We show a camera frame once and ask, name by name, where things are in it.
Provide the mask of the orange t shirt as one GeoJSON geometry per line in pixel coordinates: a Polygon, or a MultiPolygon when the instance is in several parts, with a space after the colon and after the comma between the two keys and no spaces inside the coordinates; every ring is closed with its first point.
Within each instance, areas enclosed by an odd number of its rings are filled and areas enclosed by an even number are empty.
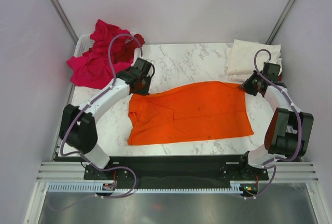
{"type": "Polygon", "coordinates": [[[251,136],[245,93],[236,83],[197,82],[129,102],[130,146],[251,136]]]}

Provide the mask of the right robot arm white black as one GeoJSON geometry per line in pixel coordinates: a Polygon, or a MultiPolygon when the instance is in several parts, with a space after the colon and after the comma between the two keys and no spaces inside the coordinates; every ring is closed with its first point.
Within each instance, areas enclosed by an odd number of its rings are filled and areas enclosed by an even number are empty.
{"type": "Polygon", "coordinates": [[[238,165],[238,174],[250,179],[256,168],[274,161],[293,161],[303,157],[308,149],[314,117],[298,108],[279,81],[280,66],[265,63],[262,71],[253,74],[239,89],[247,94],[261,94],[274,111],[267,128],[264,144],[247,153],[247,161],[238,165]]]}

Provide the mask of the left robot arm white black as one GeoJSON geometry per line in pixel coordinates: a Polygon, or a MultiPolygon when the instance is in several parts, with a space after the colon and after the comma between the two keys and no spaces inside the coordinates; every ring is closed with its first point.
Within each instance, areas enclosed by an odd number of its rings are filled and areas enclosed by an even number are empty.
{"type": "Polygon", "coordinates": [[[118,72],[111,82],[86,103],[78,106],[68,104],[62,114],[59,138],[62,140],[60,154],[65,144],[75,148],[86,161],[96,166],[102,179],[112,177],[114,167],[110,157],[98,144],[96,124],[117,102],[130,94],[148,95],[155,67],[149,61],[137,58],[134,65],[118,72]]]}

